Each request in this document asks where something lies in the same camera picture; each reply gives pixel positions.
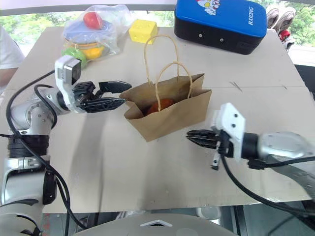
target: robotic arm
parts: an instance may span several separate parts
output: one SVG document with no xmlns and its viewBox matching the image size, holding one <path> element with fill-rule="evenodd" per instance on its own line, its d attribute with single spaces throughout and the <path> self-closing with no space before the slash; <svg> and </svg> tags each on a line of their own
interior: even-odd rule
<svg viewBox="0 0 315 236">
<path fill-rule="evenodd" d="M 315 199 L 315 147 L 292 132 L 252 134 L 245 132 L 245 118 L 231 104 L 221 106 L 213 117 L 212 130 L 192 130 L 187 138 L 195 144 L 216 149 L 212 168 L 219 169 L 220 156 L 248 160 L 251 169 L 272 168 L 301 185 Z M 222 136 L 228 137 L 227 149 L 220 148 Z"/>
<path fill-rule="evenodd" d="M 121 81 L 101 82 L 94 94 L 93 82 L 76 83 L 81 74 L 81 61 L 63 56 L 55 63 L 58 88 L 41 91 L 37 96 L 11 108 L 14 127 L 20 137 L 12 135 L 8 142 L 8 157 L 4 161 L 1 186 L 1 235 L 38 235 L 42 209 L 56 198 L 56 177 L 21 143 L 23 141 L 47 163 L 49 134 L 55 115 L 95 113 L 116 109 L 125 100 L 102 97 L 106 92 L 118 93 L 131 88 Z"/>
<path fill-rule="evenodd" d="M 9 136 L 8 158 L 4 162 L 1 235 L 39 235 L 42 209 L 56 197 L 55 173 L 48 170 L 21 140 L 49 163 L 49 134 L 57 116 L 70 111 L 94 113 L 113 110 L 125 102 L 123 99 L 102 95 L 127 90 L 131 87 L 127 83 L 102 82 L 96 93 L 93 93 L 95 85 L 92 82 L 76 83 L 80 78 L 80 63 L 70 56 L 60 58 L 55 64 L 58 88 L 44 89 L 41 91 L 41 99 L 33 97 L 30 101 L 11 108 L 17 133 Z M 315 198 L 315 170 L 305 162 L 314 159 L 315 148 L 297 134 L 280 132 L 258 136 L 246 133 L 245 118 L 232 104 L 227 103 L 214 115 L 212 130 L 193 130 L 188 132 L 187 138 L 202 147 L 218 151 L 212 165 L 215 170 L 219 169 L 221 157 L 233 157 L 236 161 L 243 158 L 249 161 L 250 168 L 273 168 L 290 177 L 303 186 L 312 199 Z M 187 216 L 182 219 L 169 214 L 143 215 L 109 222 L 79 235 L 179 235 L 178 232 L 182 232 L 182 235 L 192 235 L 195 232 L 198 235 L 208 235 L 209 231 L 216 235 L 232 235 L 208 221 L 201 221 L 202 219 L 189 219 Z"/>
</svg>

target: plastic bag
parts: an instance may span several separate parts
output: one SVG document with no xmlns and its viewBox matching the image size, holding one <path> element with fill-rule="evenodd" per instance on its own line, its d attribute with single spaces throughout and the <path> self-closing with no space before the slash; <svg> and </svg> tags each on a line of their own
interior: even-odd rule
<svg viewBox="0 0 315 236">
<path fill-rule="evenodd" d="M 126 5 L 94 5 L 64 27 L 63 55 L 82 61 L 119 53 L 117 40 L 130 28 L 133 18 Z"/>
</svg>

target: tabletop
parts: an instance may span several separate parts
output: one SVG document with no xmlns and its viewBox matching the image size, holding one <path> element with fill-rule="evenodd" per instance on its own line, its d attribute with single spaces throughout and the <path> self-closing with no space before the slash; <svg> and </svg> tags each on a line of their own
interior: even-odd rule
<svg viewBox="0 0 315 236">
<path fill-rule="evenodd" d="M 0 132 L 8 133 L 5 107 L 21 86 L 54 68 L 61 56 L 63 28 L 47 28 L 1 96 Z M 214 110 L 231 102 L 247 119 L 247 132 L 296 132 L 315 144 L 313 98 L 284 50 L 277 34 L 268 31 L 250 55 L 239 55 L 181 40 L 173 28 L 159 28 L 172 36 L 180 61 L 191 74 L 205 73 L 203 87 L 212 89 L 204 122 L 146 142 L 124 118 L 127 105 L 97 114 L 60 116 L 50 135 L 51 165 L 65 178 L 74 212 L 105 212 L 132 209 L 243 205 L 255 200 L 229 179 L 223 166 L 211 169 L 214 152 L 185 138 L 192 129 L 209 129 Z M 80 81 L 121 80 L 134 87 L 146 82 L 144 44 L 119 42 L 122 51 L 93 61 Z M 150 75 L 175 59 L 174 46 L 158 38 L 148 46 Z M 176 75 L 168 69 L 163 79 Z M 54 85 L 51 75 L 42 83 Z M 17 98 L 25 101 L 27 90 Z M 0 139 L 0 156 L 6 156 L 6 139 Z M 272 170 L 250 170 L 246 161 L 229 159 L 232 172 L 247 188 L 273 201 L 308 199 L 297 183 Z M 58 194 L 44 212 L 65 212 Z"/>
</svg>

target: yellow block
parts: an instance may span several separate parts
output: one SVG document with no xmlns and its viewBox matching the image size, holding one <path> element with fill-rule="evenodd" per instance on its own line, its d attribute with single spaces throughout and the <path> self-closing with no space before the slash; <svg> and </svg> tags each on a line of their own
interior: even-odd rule
<svg viewBox="0 0 315 236">
<path fill-rule="evenodd" d="M 154 21 L 135 20 L 129 29 L 129 35 L 132 41 L 146 43 L 148 39 L 158 33 L 157 23 Z"/>
</svg>

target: green foliage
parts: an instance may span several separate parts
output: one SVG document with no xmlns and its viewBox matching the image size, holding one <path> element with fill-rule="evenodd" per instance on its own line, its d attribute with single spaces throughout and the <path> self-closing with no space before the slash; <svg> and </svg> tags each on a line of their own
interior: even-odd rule
<svg viewBox="0 0 315 236">
<path fill-rule="evenodd" d="M 0 24 L 18 44 L 33 44 L 47 27 L 63 26 L 79 14 L 79 12 L 58 12 L 1 16 Z"/>
<path fill-rule="evenodd" d="M 289 31 L 300 45 L 315 45 L 315 6 L 299 3 L 289 3 L 296 9 L 296 17 Z"/>
<path fill-rule="evenodd" d="M 278 4 L 278 0 L 252 0 L 265 8 L 271 4 Z M 285 2 L 286 6 L 296 9 L 296 17 L 289 29 L 296 43 L 315 46 L 315 6 L 301 3 Z M 0 24 L 6 29 L 18 44 L 33 44 L 50 26 L 64 26 L 69 20 L 75 19 L 81 12 L 56 12 L 15 16 L 1 16 Z M 160 18 L 163 27 L 174 26 L 173 11 L 149 11 Z"/>
<path fill-rule="evenodd" d="M 149 14 L 153 14 L 161 18 L 161 27 L 174 26 L 174 11 L 149 11 Z"/>
</svg>

